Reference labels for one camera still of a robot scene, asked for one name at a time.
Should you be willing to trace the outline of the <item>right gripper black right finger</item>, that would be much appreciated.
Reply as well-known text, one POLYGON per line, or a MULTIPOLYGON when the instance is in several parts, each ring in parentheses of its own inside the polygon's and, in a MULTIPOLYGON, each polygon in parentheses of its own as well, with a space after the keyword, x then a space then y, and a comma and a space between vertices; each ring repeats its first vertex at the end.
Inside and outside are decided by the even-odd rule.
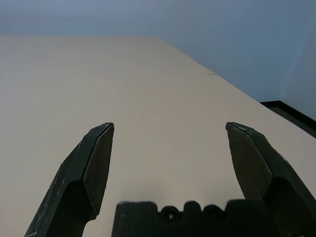
POLYGON ((316 235, 316 200, 289 162, 255 129, 228 122, 237 181, 246 199, 264 202, 282 237, 316 235))

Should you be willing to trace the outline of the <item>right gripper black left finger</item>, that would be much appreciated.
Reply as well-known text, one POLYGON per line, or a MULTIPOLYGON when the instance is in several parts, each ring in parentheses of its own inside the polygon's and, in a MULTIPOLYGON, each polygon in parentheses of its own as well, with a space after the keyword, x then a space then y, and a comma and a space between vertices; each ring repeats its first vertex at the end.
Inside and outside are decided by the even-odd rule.
POLYGON ((89 130, 61 163, 25 235, 80 237, 99 215, 109 175, 114 124, 89 130))

